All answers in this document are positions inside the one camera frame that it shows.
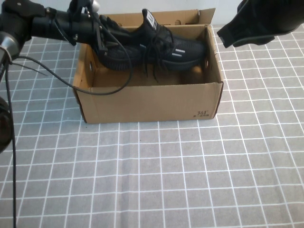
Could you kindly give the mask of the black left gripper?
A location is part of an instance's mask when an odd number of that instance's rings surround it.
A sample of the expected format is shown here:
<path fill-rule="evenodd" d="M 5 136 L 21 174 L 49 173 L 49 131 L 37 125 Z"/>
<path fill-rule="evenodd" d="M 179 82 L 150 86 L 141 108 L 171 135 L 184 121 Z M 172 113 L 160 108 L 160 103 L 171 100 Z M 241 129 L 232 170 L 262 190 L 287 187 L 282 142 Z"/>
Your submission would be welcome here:
<path fill-rule="evenodd" d="M 90 13 L 68 11 L 69 37 L 78 43 L 88 44 L 98 57 L 104 56 L 108 49 L 105 45 L 103 29 Z M 100 22 L 105 30 L 115 37 L 129 37 L 130 32 L 118 25 L 108 16 L 101 15 Z"/>

